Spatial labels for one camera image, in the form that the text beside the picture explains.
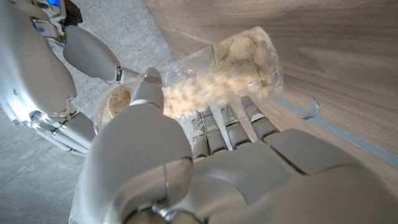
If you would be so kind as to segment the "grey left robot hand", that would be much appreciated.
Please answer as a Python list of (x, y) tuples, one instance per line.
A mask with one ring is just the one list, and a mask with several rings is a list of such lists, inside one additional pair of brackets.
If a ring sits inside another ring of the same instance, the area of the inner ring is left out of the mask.
[(131, 82), (131, 103), (92, 142), (71, 222), (397, 222), (397, 196), (344, 150), (260, 118), (258, 141), (236, 131), (243, 146), (197, 159), (163, 114), (160, 73)]

